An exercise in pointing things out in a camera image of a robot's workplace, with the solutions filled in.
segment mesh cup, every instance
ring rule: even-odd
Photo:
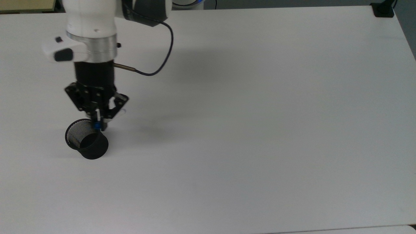
[[[79,119],[73,122],[65,132],[68,146],[77,150],[86,159],[97,159],[108,149],[108,140],[92,127],[90,119]]]

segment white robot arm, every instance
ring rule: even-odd
[[[129,99],[117,93],[114,85],[114,66],[117,66],[114,58],[119,45],[114,17],[152,27],[158,24],[166,26],[163,21],[171,11],[172,1],[63,0],[63,5],[67,12],[66,32],[46,40],[42,48],[51,62],[74,63],[77,81],[66,87],[65,91],[77,109],[86,112],[94,128],[104,131],[107,123]],[[143,75],[155,74],[127,66],[124,69]],[[112,97],[115,98],[115,107],[109,109]]]

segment black cable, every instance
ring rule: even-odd
[[[170,47],[169,47],[168,54],[166,55],[166,58],[165,58],[165,60],[163,61],[162,65],[159,67],[159,69],[157,69],[157,70],[156,70],[155,72],[153,72],[153,73],[146,73],[146,72],[142,72],[142,71],[137,70],[137,69],[136,69],[136,68],[134,68],[134,67],[128,67],[128,66],[125,66],[125,65],[122,65],[122,64],[117,64],[117,63],[114,63],[114,66],[115,66],[115,67],[122,68],[122,69],[126,69],[126,67],[128,67],[129,69],[126,69],[126,70],[133,71],[133,72],[137,72],[137,73],[139,73],[139,74],[141,74],[141,75],[145,75],[145,76],[153,76],[153,75],[156,75],[156,74],[158,74],[158,73],[160,72],[160,70],[162,70],[162,68],[165,66],[166,62],[168,61],[169,56],[171,55],[171,52],[172,52],[172,47],[173,47],[173,30],[172,30],[172,28],[171,28],[171,27],[170,27],[167,23],[165,23],[165,22],[162,22],[162,21],[160,21],[160,20],[155,20],[155,19],[149,18],[149,17],[147,17],[147,16],[141,15],[141,14],[139,14],[139,13],[135,12],[133,9],[131,9],[131,8],[130,8],[130,7],[129,7],[126,3],[124,3],[124,6],[125,6],[127,9],[129,9],[131,12],[133,12],[134,14],[136,14],[137,16],[139,16],[139,17],[141,17],[141,18],[143,18],[143,19],[146,19],[146,20],[151,20],[151,21],[154,21],[154,22],[157,22],[157,23],[159,23],[159,24],[162,24],[162,25],[166,26],[166,27],[169,29],[169,31],[171,32],[171,45],[170,45]]]

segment black button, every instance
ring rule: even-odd
[[[56,52],[54,56],[54,59],[57,62],[71,61],[73,58],[74,58],[74,52],[69,48]]]

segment wooden surface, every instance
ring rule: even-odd
[[[174,11],[109,150],[64,140],[65,14],[0,15],[0,233],[259,234],[416,223],[416,62],[370,6]],[[116,62],[157,69],[162,25],[116,19]]]
[[[0,0],[0,13],[53,11],[56,0]]]

